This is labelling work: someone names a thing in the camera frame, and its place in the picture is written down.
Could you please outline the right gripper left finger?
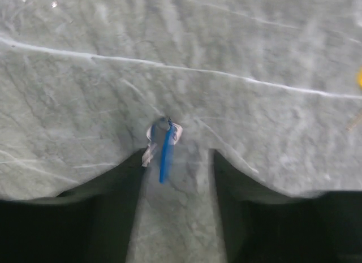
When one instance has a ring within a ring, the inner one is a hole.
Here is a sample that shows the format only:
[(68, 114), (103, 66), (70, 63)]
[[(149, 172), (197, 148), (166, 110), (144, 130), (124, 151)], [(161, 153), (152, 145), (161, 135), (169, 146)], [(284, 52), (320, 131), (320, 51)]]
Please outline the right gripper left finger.
[(126, 262), (143, 154), (55, 197), (1, 200), (1, 261)]

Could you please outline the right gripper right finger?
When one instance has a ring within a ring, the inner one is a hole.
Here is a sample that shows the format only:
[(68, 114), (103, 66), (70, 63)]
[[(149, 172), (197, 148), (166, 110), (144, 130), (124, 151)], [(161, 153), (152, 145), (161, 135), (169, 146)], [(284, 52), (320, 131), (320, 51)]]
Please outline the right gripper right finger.
[(360, 262), (361, 192), (289, 196), (210, 152), (227, 262)]

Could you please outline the yellow key tag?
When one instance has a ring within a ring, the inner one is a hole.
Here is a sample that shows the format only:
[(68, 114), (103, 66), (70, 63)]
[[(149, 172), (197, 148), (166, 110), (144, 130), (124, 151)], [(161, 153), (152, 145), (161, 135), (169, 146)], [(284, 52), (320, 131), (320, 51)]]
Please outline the yellow key tag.
[(360, 67), (358, 73), (356, 74), (356, 84), (360, 89), (362, 89), (362, 68)]

